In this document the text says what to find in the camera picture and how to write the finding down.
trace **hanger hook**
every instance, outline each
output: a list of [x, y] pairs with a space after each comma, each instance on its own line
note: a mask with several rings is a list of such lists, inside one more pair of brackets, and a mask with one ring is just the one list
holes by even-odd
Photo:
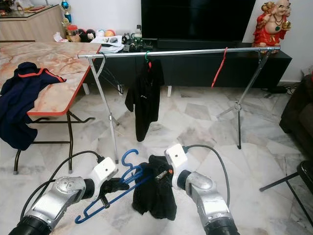
[[135, 153], [135, 154], [139, 154], [138, 150], [137, 149], [131, 149], [131, 150], [128, 150], [126, 153], [124, 153], [123, 157], [122, 157], [122, 164], [124, 166], [129, 166], [130, 169], [133, 169], [133, 164], [131, 163], [125, 163], [125, 158], [127, 157], [127, 155], [129, 155], [130, 153]]
[[145, 54], [145, 59], [146, 59], [146, 62], [147, 62], [147, 63], [149, 62], [149, 60], [148, 60], [148, 58], [147, 58], [147, 55], [148, 55], [149, 52], [150, 52], [150, 51], [148, 50], [148, 51], [146, 52], [146, 54]]

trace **wooden cabinet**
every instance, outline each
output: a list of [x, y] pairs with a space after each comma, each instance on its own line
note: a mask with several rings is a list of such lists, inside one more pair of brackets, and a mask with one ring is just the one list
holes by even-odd
[[62, 27], [62, 12], [59, 5], [52, 5], [38, 13], [25, 13], [23, 16], [13, 12], [6, 18], [0, 17], [0, 41], [54, 42], [53, 35]]

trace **clothes rack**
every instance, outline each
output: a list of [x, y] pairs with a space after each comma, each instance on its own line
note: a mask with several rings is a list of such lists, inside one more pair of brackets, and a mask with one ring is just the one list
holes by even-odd
[[[280, 47], [244, 47], [244, 48], [228, 48], [227, 53], [232, 52], [248, 52], [248, 51], [256, 51], [259, 54], [259, 66], [256, 69], [254, 75], [252, 76], [249, 84], [247, 85], [245, 91], [243, 92], [242, 96], [240, 97], [239, 101], [235, 103], [235, 106], [232, 108], [229, 108], [228, 110], [222, 112], [218, 115], [218, 117], [232, 111], [237, 111], [237, 120], [238, 120], [238, 145], [237, 147], [241, 149], [241, 120], [240, 120], [240, 111], [242, 109], [241, 104], [250, 90], [250, 88], [253, 86], [255, 80], [257, 79], [258, 75], [260, 74], [262, 68], [266, 64], [270, 54], [273, 51], [280, 50]], [[177, 50], [177, 51], [155, 51], [155, 52], [149, 52], [148, 56], [167, 56], [167, 55], [193, 55], [193, 54], [211, 54], [211, 53], [224, 53], [225, 49], [204, 49], [204, 50]], [[265, 55], [262, 57], [261, 52], [266, 51]], [[112, 141], [114, 144], [114, 150], [115, 150], [115, 162], [118, 163], [118, 154], [117, 154], [117, 147], [116, 147], [116, 140], [115, 140], [115, 134], [114, 134], [114, 125], [113, 122], [115, 122], [117, 125], [119, 125], [119, 122], [114, 118], [112, 112], [110, 111], [109, 105], [107, 103], [107, 100], [105, 98], [105, 95], [103, 93], [103, 90], [101, 88], [100, 82], [99, 82], [99, 75], [103, 69], [103, 66], [105, 64], [105, 61], [107, 58], [113, 58], [113, 57], [132, 57], [132, 56], [146, 56], [147, 53], [145, 52], [135, 52], [135, 53], [110, 53], [110, 54], [85, 54], [85, 55], [77, 55], [78, 58], [86, 58], [89, 61], [92, 74], [94, 76], [94, 79], [96, 81], [97, 87], [99, 89], [101, 98], [106, 106], [106, 109], [109, 113], [109, 121], [110, 121], [110, 128], [111, 128], [111, 136]], [[101, 66], [96, 72], [93, 59], [95, 58], [103, 58]]]

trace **black shirt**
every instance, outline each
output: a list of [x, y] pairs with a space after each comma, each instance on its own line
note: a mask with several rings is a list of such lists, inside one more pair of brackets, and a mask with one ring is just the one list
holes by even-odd
[[158, 119], [160, 86], [164, 85], [161, 61], [151, 63], [151, 68], [148, 63], [144, 63], [125, 100], [129, 111], [133, 112], [135, 105], [136, 136], [139, 142], [145, 139], [150, 123]]

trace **television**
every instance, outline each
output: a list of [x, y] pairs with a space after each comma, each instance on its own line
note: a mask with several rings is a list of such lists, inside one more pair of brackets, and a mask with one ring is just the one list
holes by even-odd
[[141, 0], [142, 37], [241, 42], [255, 0]]

